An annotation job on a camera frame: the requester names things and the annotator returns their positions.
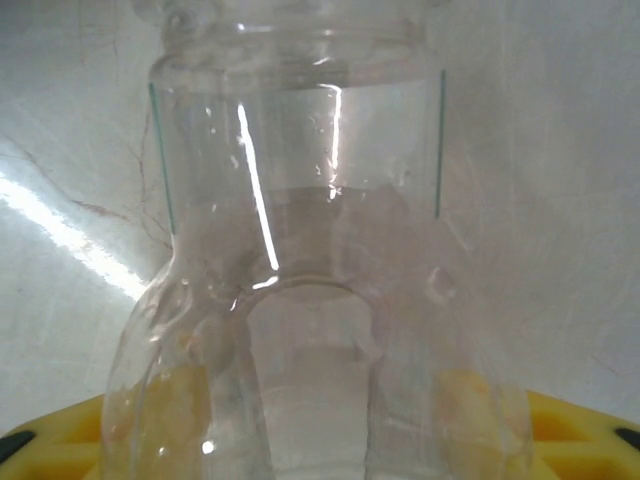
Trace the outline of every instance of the glass jar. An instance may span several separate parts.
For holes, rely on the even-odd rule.
[[[174,255],[116,355],[105,480],[525,478],[524,394],[451,308],[425,2],[159,5]]]

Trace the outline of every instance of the yellow surface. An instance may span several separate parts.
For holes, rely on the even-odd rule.
[[[537,393],[529,403],[532,480],[640,480],[640,452],[614,434],[640,425]],[[101,410],[97,397],[16,428],[37,436],[0,465],[0,480],[99,480]]]

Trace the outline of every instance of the clear glass jar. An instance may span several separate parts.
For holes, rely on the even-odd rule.
[[[526,478],[524,394],[450,308],[424,2],[157,10],[174,255],[116,355],[104,478]]]

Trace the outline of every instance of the glass bottle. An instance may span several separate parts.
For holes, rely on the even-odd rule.
[[[519,479],[457,318],[420,0],[136,2],[174,255],[122,335],[105,480]]]

